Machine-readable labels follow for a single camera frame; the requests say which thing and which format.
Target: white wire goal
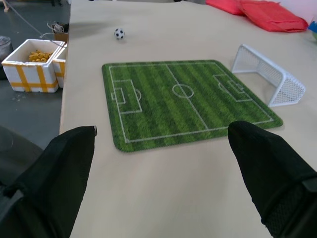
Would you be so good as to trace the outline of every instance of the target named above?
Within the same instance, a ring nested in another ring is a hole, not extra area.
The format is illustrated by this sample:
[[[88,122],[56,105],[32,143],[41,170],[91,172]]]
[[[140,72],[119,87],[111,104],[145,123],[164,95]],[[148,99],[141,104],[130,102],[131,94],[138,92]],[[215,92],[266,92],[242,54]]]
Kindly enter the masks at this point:
[[[239,47],[231,71],[257,73],[271,83],[276,90],[268,103],[269,107],[296,104],[306,91],[305,86],[292,74],[245,44]]]

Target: white wall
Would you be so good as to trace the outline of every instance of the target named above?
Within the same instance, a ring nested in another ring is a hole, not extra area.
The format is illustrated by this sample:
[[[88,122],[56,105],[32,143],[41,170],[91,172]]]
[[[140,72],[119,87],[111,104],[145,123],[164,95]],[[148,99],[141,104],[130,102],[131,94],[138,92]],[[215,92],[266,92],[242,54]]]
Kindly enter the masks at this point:
[[[314,15],[317,16],[317,0],[272,0],[281,2],[281,5],[297,16],[311,22]]]

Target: soccer field mat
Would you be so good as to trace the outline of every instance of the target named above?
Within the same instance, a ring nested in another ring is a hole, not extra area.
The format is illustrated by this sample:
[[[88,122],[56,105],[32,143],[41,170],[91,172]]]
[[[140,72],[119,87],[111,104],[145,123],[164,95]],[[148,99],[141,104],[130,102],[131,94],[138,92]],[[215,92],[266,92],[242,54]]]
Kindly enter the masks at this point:
[[[283,121],[215,60],[102,67],[113,141],[126,152],[227,136],[231,122]]]

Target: white foam box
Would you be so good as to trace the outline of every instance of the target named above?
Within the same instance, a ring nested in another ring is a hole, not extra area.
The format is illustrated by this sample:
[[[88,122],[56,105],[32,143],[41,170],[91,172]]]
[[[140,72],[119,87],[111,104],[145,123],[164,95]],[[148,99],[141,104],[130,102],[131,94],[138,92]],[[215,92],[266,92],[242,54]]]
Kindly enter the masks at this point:
[[[68,52],[68,48],[66,44],[62,47],[62,49],[57,53],[57,55],[53,59],[53,67],[55,70],[55,76],[58,80],[58,85],[60,88],[64,87],[67,52]]]
[[[53,59],[65,44],[63,41],[28,39],[3,62],[4,72],[14,91],[54,93],[58,81]],[[53,52],[47,62],[28,62],[31,52]]]

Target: soccer ball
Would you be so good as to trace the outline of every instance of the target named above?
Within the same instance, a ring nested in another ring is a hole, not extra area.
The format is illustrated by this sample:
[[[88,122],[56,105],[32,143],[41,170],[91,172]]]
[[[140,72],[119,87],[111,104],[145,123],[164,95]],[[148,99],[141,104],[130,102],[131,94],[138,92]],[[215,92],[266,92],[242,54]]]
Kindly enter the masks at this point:
[[[117,38],[117,39],[122,39],[124,37],[124,31],[122,28],[118,28],[114,31],[114,36]]]

